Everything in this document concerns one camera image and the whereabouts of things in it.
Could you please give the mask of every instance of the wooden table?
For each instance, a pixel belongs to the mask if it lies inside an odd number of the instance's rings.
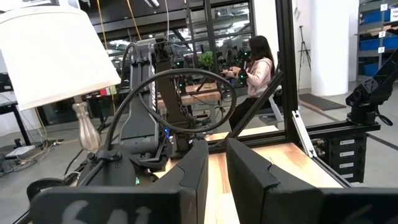
[[[199,88],[200,85],[195,85],[195,86],[187,86],[186,90],[187,93],[192,93],[196,91]],[[206,83],[204,86],[201,88],[202,90],[216,90],[217,89],[217,84],[216,83]],[[181,101],[183,105],[195,105],[199,104],[202,102],[215,102],[221,99],[221,94],[219,91],[213,91],[210,93],[202,93],[202,94],[197,94],[194,96],[182,96]],[[157,107],[158,109],[165,109],[165,105],[163,100],[158,100],[157,101]]]
[[[265,126],[244,130],[240,136],[258,134],[269,131],[277,131],[274,126]],[[212,134],[206,138],[209,140],[222,139],[227,133]],[[281,144],[276,146],[259,147],[253,149],[259,155],[279,166],[281,169],[302,179],[315,187],[341,187],[321,167],[314,163],[295,144]],[[169,161],[166,172],[178,161]],[[156,173],[162,177],[166,172]],[[238,214],[229,186],[228,171],[226,166],[226,154],[209,155],[209,179],[206,200],[206,224],[238,224]]]

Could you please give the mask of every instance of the floor mat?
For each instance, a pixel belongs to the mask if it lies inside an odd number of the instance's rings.
[[[322,97],[314,96],[309,93],[301,94],[299,97],[301,104],[318,111],[328,111],[328,110],[346,108],[345,105],[341,105],[339,103],[335,103],[333,101],[326,100]]]

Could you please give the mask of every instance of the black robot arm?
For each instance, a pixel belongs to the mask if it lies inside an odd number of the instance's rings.
[[[374,77],[362,82],[346,98],[351,107],[348,120],[354,124],[372,125],[376,117],[392,126],[392,122],[379,113],[379,105],[387,101],[392,93],[392,86],[398,79],[398,50],[385,62]]]

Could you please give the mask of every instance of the floor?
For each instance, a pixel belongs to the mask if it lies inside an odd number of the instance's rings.
[[[355,83],[350,83],[350,87],[350,89],[353,89]],[[300,91],[300,93],[306,92],[309,92],[309,90]],[[344,104],[346,97],[347,95],[340,95],[326,98]],[[244,100],[244,97],[240,97],[238,100],[238,103],[240,103]],[[223,107],[227,110],[228,104],[223,103]],[[380,107],[381,113],[390,118],[394,123],[398,123],[398,114],[395,114],[396,110],[398,110],[398,91],[393,92],[390,100]],[[348,108],[326,111],[326,116],[323,116],[305,107],[301,107],[300,109],[303,121],[307,126],[330,123],[336,119],[344,120],[347,112]],[[124,116],[119,123],[119,127],[125,119],[126,117]],[[218,119],[221,119],[221,113],[218,114]],[[99,121],[94,120],[93,123],[98,125]],[[247,128],[256,128],[260,126],[264,126],[264,123],[260,121],[259,118],[253,118]],[[283,124],[279,124],[278,128],[283,128]],[[224,124],[218,128],[219,132],[229,130],[229,124]],[[32,167],[0,178],[1,224],[12,223],[28,209],[29,202],[25,191],[26,187],[31,182],[44,177],[62,178],[70,159],[80,150],[79,142],[73,141],[78,137],[77,123],[50,126],[47,128],[47,132],[49,139],[64,139],[68,143],[55,146],[44,159]],[[375,136],[376,139],[380,138],[393,145],[398,145],[398,138],[396,137],[397,132],[398,126],[389,127],[382,124],[382,129],[380,131],[371,134]],[[40,136],[35,131],[31,131],[30,133],[35,141],[39,141]],[[15,138],[22,138],[22,136],[19,133],[13,133],[0,137],[0,147],[13,144],[13,139]],[[71,170],[76,168],[85,156],[85,153],[80,155],[76,162],[73,163]],[[395,149],[368,138],[365,180],[364,184],[358,184],[358,186],[398,187],[398,172],[396,172],[397,163],[398,152]]]

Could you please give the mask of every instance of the white lamp shade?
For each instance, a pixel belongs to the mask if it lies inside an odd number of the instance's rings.
[[[0,49],[20,110],[120,83],[87,14],[38,6],[0,15]]]

